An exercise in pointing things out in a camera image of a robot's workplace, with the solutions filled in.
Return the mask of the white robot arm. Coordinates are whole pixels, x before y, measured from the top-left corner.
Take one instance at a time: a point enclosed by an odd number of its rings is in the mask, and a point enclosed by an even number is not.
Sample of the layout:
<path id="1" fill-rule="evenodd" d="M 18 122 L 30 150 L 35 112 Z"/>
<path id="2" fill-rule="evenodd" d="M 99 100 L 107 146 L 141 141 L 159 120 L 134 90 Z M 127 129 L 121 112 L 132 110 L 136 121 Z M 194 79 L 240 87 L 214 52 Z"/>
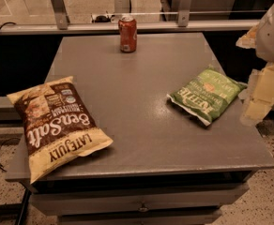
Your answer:
<path id="1" fill-rule="evenodd" d="M 243 125 L 255 126 L 274 106 L 274 4 L 257 25 L 237 40 L 236 46 L 255 49 L 256 56 L 266 61 L 261 71 L 251 72 L 240 117 Z"/>

